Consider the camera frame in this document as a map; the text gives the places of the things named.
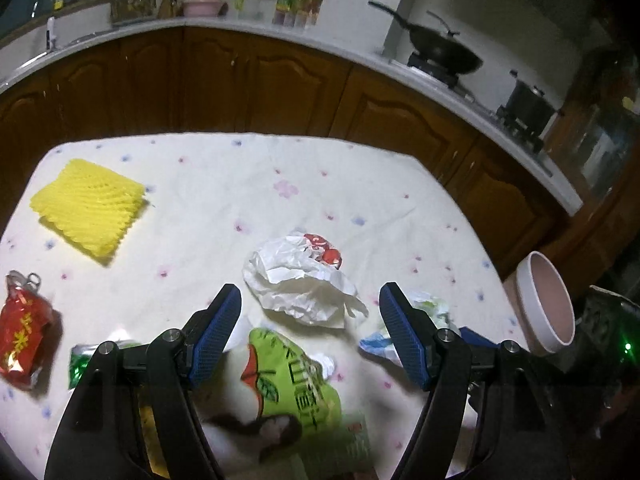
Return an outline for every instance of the pot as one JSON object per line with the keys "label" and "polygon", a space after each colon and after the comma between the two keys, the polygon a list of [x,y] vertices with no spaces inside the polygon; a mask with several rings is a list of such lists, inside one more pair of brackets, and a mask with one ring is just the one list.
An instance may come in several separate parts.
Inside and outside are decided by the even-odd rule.
{"label": "pot", "polygon": [[560,112],[549,104],[540,88],[518,79],[517,70],[511,70],[510,74],[516,79],[516,86],[504,110],[514,120],[523,123],[530,136],[539,136],[553,114]]}
{"label": "pot", "polygon": [[450,74],[468,74],[475,72],[482,65],[482,60],[476,54],[456,40],[455,37],[459,32],[452,31],[447,23],[433,12],[428,12],[428,14],[440,20],[447,28],[446,34],[417,25],[417,23],[410,23],[391,7],[379,2],[369,0],[369,5],[391,14],[402,28],[409,31],[411,43],[420,57],[437,63]]}

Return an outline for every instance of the faucet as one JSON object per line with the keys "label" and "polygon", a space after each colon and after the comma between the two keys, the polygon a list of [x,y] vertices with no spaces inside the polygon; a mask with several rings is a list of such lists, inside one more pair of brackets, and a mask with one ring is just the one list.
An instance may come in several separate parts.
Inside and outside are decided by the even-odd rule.
{"label": "faucet", "polygon": [[50,16],[47,20],[47,52],[56,49],[56,35],[54,33],[55,24],[55,17]]}

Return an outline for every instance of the cabinet door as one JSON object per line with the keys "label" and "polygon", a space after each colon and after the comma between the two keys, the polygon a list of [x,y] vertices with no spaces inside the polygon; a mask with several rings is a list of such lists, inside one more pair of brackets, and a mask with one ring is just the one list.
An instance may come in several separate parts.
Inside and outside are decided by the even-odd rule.
{"label": "cabinet door", "polygon": [[132,134],[178,130],[182,28],[155,30],[120,40],[123,102]]}
{"label": "cabinet door", "polygon": [[182,49],[184,131],[235,130],[241,50],[245,42],[245,35],[237,32],[185,29]]}
{"label": "cabinet door", "polygon": [[478,133],[418,92],[354,68],[330,135],[413,155],[445,183]]}
{"label": "cabinet door", "polygon": [[537,248],[561,215],[548,192],[485,138],[468,153],[447,191],[502,277]]}
{"label": "cabinet door", "polygon": [[238,130],[325,137],[351,64],[270,38],[254,38]]}
{"label": "cabinet door", "polygon": [[59,143],[46,70],[0,95],[0,234],[37,163]]}
{"label": "cabinet door", "polygon": [[118,54],[118,42],[110,41],[51,66],[51,87],[66,140],[126,135]]}

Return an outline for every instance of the red packaging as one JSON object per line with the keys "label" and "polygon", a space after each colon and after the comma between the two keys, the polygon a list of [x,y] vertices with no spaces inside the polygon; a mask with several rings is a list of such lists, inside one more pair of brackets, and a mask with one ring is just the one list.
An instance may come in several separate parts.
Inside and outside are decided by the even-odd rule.
{"label": "red packaging", "polygon": [[340,251],[333,247],[328,241],[320,235],[307,233],[305,238],[311,242],[311,248],[316,251],[322,251],[322,254],[316,258],[318,262],[324,262],[328,265],[340,269],[342,265],[342,256]]}
{"label": "red packaging", "polygon": [[0,312],[0,374],[29,390],[41,368],[38,349],[54,321],[50,304],[38,295],[40,277],[12,270],[6,276],[7,298]]}

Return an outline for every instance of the yellow foam net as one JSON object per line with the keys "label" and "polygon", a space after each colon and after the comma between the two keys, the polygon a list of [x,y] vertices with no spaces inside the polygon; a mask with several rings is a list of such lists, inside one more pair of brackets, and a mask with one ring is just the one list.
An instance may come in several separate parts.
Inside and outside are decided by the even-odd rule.
{"label": "yellow foam net", "polygon": [[70,160],[37,192],[31,208],[45,223],[101,260],[113,256],[142,207],[145,187],[86,160]]}

